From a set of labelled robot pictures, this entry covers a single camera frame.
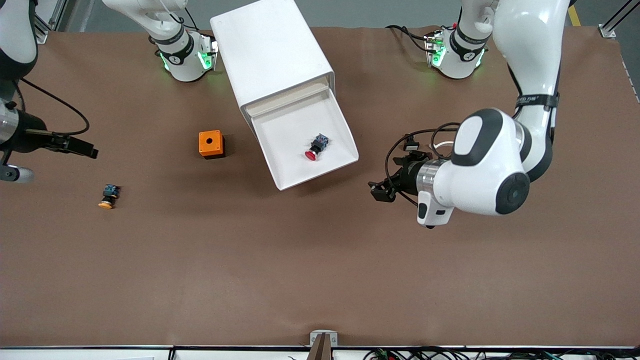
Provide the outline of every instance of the wire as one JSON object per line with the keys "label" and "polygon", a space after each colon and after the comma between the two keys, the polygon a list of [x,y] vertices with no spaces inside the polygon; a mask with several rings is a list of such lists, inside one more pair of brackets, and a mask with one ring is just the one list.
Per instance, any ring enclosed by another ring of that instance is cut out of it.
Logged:
{"label": "wire", "polygon": [[390,350],[389,351],[393,356],[398,358],[398,360],[408,360],[404,355],[400,354],[399,351]]}
{"label": "wire", "polygon": [[191,23],[193,24],[193,27],[196,29],[196,31],[200,31],[200,29],[198,29],[198,26],[196,25],[196,22],[193,20],[193,16],[191,16],[189,9],[184,8],[184,11],[186,11],[187,15],[189,15],[189,19],[191,19]]}
{"label": "wire", "polygon": [[453,352],[451,350],[449,350],[449,349],[445,349],[445,348],[441,348],[441,347],[426,347],[426,348],[422,348],[422,353],[424,353],[425,351],[435,352],[436,354],[439,354],[439,355],[442,355],[442,356],[446,357],[447,360],[453,360],[453,359],[451,359],[450,356],[448,356],[446,354],[446,352],[450,352],[450,353],[453,354]]}
{"label": "wire", "polygon": [[178,24],[182,24],[182,26],[184,26],[185,28],[189,28],[189,29],[194,29],[196,31],[200,31],[200,29],[198,29],[198,27],[196,26],[196,23],[193,23],[193,26],[188,26],[184,24],[184,18],[183,17],[179,17],[178,19],[175,18],[175,16],[173,16],[173,13],[169,11],[169,8],[166,7],[166,5],[164,4],[164,1],[162,0],[158,0],[160,2],[160,4],[162,5],[162,7],[164,8],[164,10],[166,11],[167,14],[169,14],[169,16]]}
{"label": "wire", "polygon": [[459,123],[457,122],[448,122],[444,125],[437,127],[436,129],[424,129],[424,130],[414,131],[410,134],[406,134],[402,138],[400,138],[400,140],[396,141],[396,143],[391,147],[391,150],[389,150],[389,152],[387,153],[387,156],[385,156],[385,175],[387,176],[387,181],[391,185],[391,188],[393,188],[396,191],[396,193],[400,194],[400,196],[404,197],[408,202],[411,202],[416,207],[418,206],[418,203],[415,202],[413,199],[411,199],[409,196],[407,196],[404,192],[402,192],[402,190],[398,189],[396,185],[393,183],[393,181],[391,181],[391,175],[389,174],[389,157],[391,157],[391,154],[396,149],[396,147],[398,147],[398,145],[400,145],[400,143],[403,142],[404,139],[408,138],[409,136],[414,136],[414,135],[424,134],[424,133],[434,133],[438,131],[457,131],[458,128],[454,128],[454,129],[446,128],[447,126],[451,126],[453,124],[459,125]]}
{"label": "wire", "polygon": [[407,28],[406,28],[406,26],[398,26],[398,25],[389,25],[389,26],[385,26],[385,29],[398,29],[398,30],[402,31],[402,33],[404,33],[405,35],[409,36],[409,38],[411,39],[411,41],[413,42],[413,44],[414,44],[414,45],[416,45],[416,46],[418,47],[418,49],[420,49],[420,50],[422,50],[422,51],[425,51],[425,52],[427,52],[427,53],[430,53],[430,54],[435,54],[435,53],[436,53],[436,52],[435,52],[435,50],[426,49],[426,48],[422,47],[420,44],[418,44],[418,43],[415,41],[415,39],[418,39],[418,40],[421,40],[421,41],[425,41],[426,36],[427,36],[427,35],[429,35],[429,34],[431,34],[431,33],[429,33],[429,34],[424,35],[423,37],[421,37],[421,36],[418,36],[418,35],[416,35],[416,34],[411,33],[411,32],[409,31],[409,29],[407,29]]}
{"label": "wire", "polygon": [[431,135],[431,150],[433,150],[433,153],[436,154],[438,156],[438,158],[440,159],[445,159],[445,160],[449,160],[451,159],[451,155],[449,156],[444,156],[443,154],[440,154],[438,152],[438,147],[434,145],[434,142],[436,140],[436,135],[440,132],[443,131],[443,129],[445,127],[448,126],[458,126],[460,127],[460,123],[459,122],[448,122],[446,124],[442,124],[440,126],[438,126],[438,128],[436,129],[436,131],[433,132],[433,134]]}
{"label": "wire", "polygon": [[362,357],[362,360],[367,360],[367,357],[369,357],[369,355],[371,355],[371,354],[375,354],[375,353],[376,353],[376,351],[375,351],[375,350],[371,350],[371,351],[369,351],[368,353],[366,353],[366,354]]}
{"label": "wire", "polygon": [[436,144],[435,148],[437,149],[437,148],[439,148],[441,146],[446,146],[446,145],[453,145],[453,142],[452,141],[441,142],[441,143]]}
{"label": "wire", "polygon": [[467,356],[464,352],[460,352],[460,351],[458,351],[458,350],[453,350],[453,349],[449,349],[449,352],[450,352],[450,353],[452,353],[452,354],[454,354],[454,356],[455,356],[456,354],[458,354],[458,355],[460,355],[460,356],[464,357],[464,358],[465,358],[465,360],[471,360],[471,358],[469,358],[469,356]]}
{"label": "wire", "polygon": [[22,111],[27,111],[27,107],[24,105],[24,98],[22,97],[22,92],[20,91],[20,87],[18,86],[18,82],[16,80],[11,80],[13,83],[13,87],[15,87],[15,92],[18,93],[18,98],[20,99],[20,107]]}
{"label": "wire", "polygon": [[61,102],[62,105],[65,105],[66,107],[68,107],[71,110],[73,110],[73,112],[78,114],[82,118],[82,120],[84,121],[84,129],[82,129],[82,130],[71,131],[69,133],[57,133],[57,132],[52,131],[51,132],[52,134],[54,134],[54,135],[62,135],[62,136],[72,136],[72,135],[80,135],[80,134],[86,133],[87,130],[89,130],[89,127],[90,127],[89,120],[87,120],[87,118],[78,109],[76,109],[71,104],[69,104],[68,102],[64,101],[63,99],[60,99],[59,97],[53,95],[52,93],[48,92],[47,90],[44,90],[43,88],[39,87],[38,85],[30,82],[29,80],[27,80],[25,78],[22,78],[22,81],[25,84],[31,86],[32,88],[35,88],[36,90],[39,90],[40,92],[44,93],[45,95],[48,95],[49,97],[57,100],[58,102]]}
{"label": "wire", "polygon": [[428,356],[427,354],[425,354],[422,351],[418,351],[416,353],[416,355],[420,360],[433,360],[433,358],[431,356]]}
{"label": "wire", "polygon": [[175,359],[175,347],[172,347],[169,350],[169,356],[167,357],[167,360],[174,360]]}

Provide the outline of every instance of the robotic arm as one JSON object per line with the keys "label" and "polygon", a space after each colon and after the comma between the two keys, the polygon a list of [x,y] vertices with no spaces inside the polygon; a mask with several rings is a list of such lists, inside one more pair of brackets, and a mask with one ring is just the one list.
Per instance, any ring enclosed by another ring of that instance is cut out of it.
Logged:
{"label": "robotic arm", "polygon": [[0,0],[0,79],[20,79],[36,65],[36,0]]}
{"label": "robotic arm", "polygon": [[[35,0],[0,0],[0,81],[16,84],[29,74],[38,58],[35,32]],[[8,164],[15,152],[47,149],[95,159],[93,144],[74,138],[75,133],[53,133],[44,121],[18,110],[13,101],[0,102],[0,180],[27,183],[33,179],[30,169]]]}
{"label": "robotic arm", "polygon": [[195,81],[215,66],[218,43],[188,31],[171,12],[182,10],[187,0],[102,0],[142,26],[160,50],[164,68],[179,81]]}
{"label": "robotic arm", "polygon": [[463,0],[460,22],[436,38],[432,66],[451,78],[479,65],[493,31],[518,88],[516,113],[484,109],[460,125],[451,158],[410,152],[394,159],[402,168],[382,183],[369,183],[376,200],[397,191],[418,196],[420,225],[448,223],[454,208],[506,215],[526,200],[531,181],[548,169],[558,102],[564,18],[570,0]]}

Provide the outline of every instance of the metal frame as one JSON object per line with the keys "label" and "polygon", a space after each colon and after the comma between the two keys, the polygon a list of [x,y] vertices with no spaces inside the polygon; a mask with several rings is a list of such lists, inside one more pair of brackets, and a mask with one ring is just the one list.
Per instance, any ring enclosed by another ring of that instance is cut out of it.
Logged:
{"label": "metal frame", "polygon": [[67,8],[68,0],[58,0],[56,3],[56,7],[53,9],[53,13],[51,13],[51,18],[49,19],[48,25],[53,30],[58,30],[60,25],[60,18]]}
{"label": "metal frame", "polygon": [[316,335],[313,337],[313,346],[311,346],[311,350],[309,350],[307,360],[332,360],[331,347],[330,333],[322,332]]}
{"label": "metal frame", "polygon": [[46,43],[49,32],[52,29],[38,15],[35,15],[34,28],[36,32],[36,41],[38,42],[38,44]]}
{"label": "metal frame", "polygon": [[628,0],[604,25],[599,24],[598,29],[602,37],[616,38],[614,29],[627,15],[634,11],[638,5],[640,5],[640,0]]}

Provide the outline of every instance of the brown table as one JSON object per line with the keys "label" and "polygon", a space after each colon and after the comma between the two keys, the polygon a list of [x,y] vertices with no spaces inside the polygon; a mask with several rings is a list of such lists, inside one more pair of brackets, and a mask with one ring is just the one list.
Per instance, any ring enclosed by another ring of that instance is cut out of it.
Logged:
{"label": "brown table", "polygon": [[[423,229],[367,182],[401,135],[516,97],[495,50],[468,79],[387,29],[314,29],[360,161],[279,192],[227,76],[179,83],[144,33],[53,33],[36,84],[76,105],[98,160],[16,154],[0,184],[0,344],[637,345],[640,107],[615,41],[565,31],[555,158],[524,207]],[[58,131],[81,121],[22,87]],[[199,131],[228,134],[206,161]],[[114,210],[97,205],[122,186]]]}

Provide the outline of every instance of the black band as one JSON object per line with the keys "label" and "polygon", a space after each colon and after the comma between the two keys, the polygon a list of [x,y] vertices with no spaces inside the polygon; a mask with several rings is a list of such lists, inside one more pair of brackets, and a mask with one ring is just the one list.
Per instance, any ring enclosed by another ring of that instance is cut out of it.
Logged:
{"label": "black band", "polygon": [[516,108],[528,105],[544,105],[549,108],[557,108],[560,100],[560,93],[555,95],[537,94],[537,95],[521,95],[516,101]]}
{"label": "black band", "polygon": [[184,25],[180,25],[180,31],[178,31],[178,33],[175,34],[172,38],[168,38],[166,40],[158,40],[152,37],[152,39],[154,39],[154,41],[158,45],[171,45],[173,43],[178,42],[178,40],[180,40],[180,38],[182,37],[183,33],[184,33]]}
{"label": "black band", "polygon": [[160,51],[166,61],[170,62],[172,65],[182,65],[184,63],[184,59],[187,58],[193,51],[194,41],[191,35],[189,36],[189,42],[187,46],[185,46],[182,50],[177,53],[166,53],[164,51]]}
{"label": "black band", "polygon": [[458,54],[458,56],[460,56],[460,60],[465,62],[473,61],[473,59],[475,59],[483,50],[482,47],[475,50],[463,47],[456,41],[456,37],[453,34],[449,36],[449,43],[451,44],[451,49],[454,53]]}
{"label": "black band", "polygon": [[474,45],[485,45],[487,40],[489,40],[489,38],[491,37],[491,34],[489,34],[489,36],[487,36],[484,39],[480,39],[480,40],[474,39],[474,38],[470,38],[470,37],[468,37],[466,34],[464,34],[462,32],[462,30],[460,29],[460,24],[459,23],[458,23],[458,26],[456,26],[456,32],[458,33],[458,36],[462,40],[464,40],[464,41],[466,41],[466,42],[468,42],[470,44],[474,44]]}
{"label": "black band", "polygon": [[524,133],[524,139],[522,139],[522,149],[520,149],[520,161],[524,161],[531,151],[531,133],[529,130],[522,126],[522,132]]}
{"label": "black band", "polygon": [[547,135],[545,136],[545,153],[542,155],[542,159],[536,166],[534,166],[531,170],[527,172],[529,179],[531,182],[538,180],[551,166],[551,160],[554,157],[553,144],[551,142],[551,121],[549,121],[547,126]]}

